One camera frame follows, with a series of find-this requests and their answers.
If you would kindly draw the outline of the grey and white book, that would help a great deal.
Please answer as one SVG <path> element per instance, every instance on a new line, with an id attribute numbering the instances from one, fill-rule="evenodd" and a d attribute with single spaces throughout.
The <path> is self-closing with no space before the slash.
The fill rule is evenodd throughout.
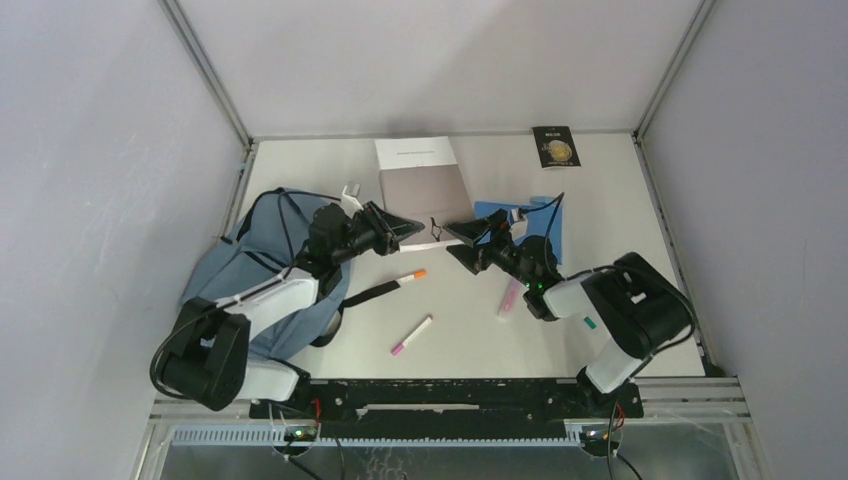
<path id="1" fill-rule="evenodd" d="M 400 242 L 402 252 L 456 245 L 448 223 L 474 218 L 473 202 L 448 137 L 377 139 L 384 209 L 424 228 Z"/>

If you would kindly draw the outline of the blue binder folder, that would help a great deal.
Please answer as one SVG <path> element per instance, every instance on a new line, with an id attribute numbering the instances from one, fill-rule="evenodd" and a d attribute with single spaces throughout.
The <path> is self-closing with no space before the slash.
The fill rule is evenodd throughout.
<path id="1" fill-rule="evenodd" d="M 511 235 L 513 240 L 520 244 L 529 235 L 544 236 L 549 233 L 548 240 L 551 243 L 553 254 L 559 265 L 564 263 L 563 259 L 563 209 L 555 211 L 556 203 L 552 203 L 554 197 L 537 196 L 531 197 L 529 204 L 499 203 L 487 201 L 475 201 L 473 212 L 476 218 L 484 218 L 499 209 L 508 213 L 511 224 Z M 516 220 L 513 211 L 526 209 L 526 227 L 514 226 Z"/>

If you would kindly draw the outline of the blue-grey backpack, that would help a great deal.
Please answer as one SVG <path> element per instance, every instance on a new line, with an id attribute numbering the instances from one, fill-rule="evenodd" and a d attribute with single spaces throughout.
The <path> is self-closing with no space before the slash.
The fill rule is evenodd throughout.
<path id="1" fill-rule="evenodd" d="M 282 187 L 262 193 L 242 220 L 198 261 L 179 302 L 232 296 L 283 272 L 308 237 L 314 213 L 328 201 Z M 350 296 L 351 264 L 336 288 L 318 303 L 292 313 L 250 342 L 254 357 L 286 361 L 308 346 L 328 345 L 341 328 L 337 315 L 399 289 L 392 280 Z"/>

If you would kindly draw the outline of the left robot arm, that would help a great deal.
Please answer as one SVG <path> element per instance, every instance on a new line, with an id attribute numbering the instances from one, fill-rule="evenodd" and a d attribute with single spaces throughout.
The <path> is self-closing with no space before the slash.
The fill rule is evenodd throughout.
<path id="1" fill-rule="evenodd" d="M 168 397 L 213 411 L 236 400 L 267 400 L 290 417 L 305 414 L 313 401 L 311 388 L 284 363 L 250 358 L 250 342 L 330 294 L 345 262 L 369 250 L 396 253 L 424 228 L 372 202 L 353 214 L 337 204 L 318 208 L 301 250 L 281 272 L 214 302 L 198 297 L 187 302 L 151 359 L 152 385 Z"/>

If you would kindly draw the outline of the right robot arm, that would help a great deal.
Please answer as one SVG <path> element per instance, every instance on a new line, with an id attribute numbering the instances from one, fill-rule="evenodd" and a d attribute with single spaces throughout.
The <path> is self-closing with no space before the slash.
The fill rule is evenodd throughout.
<path id="1" fill-rule="evenodd" d="M 625 383 L 657 354 L 682 343 L 681 333 L 693 333 L 688 300 L 638 253 L 564 276 L 546 236 L 515 242 L 511 227 L 504 209 L 448 223 L 445 231 L 459 242 L 447 250 L 474 275 L 496 266 L 523 284 L 524 303 L 539 320 L 589 319 L 605 328 L 608 341 L 576 376 L 579 406 L 587 414 L 605 415 Z"/>

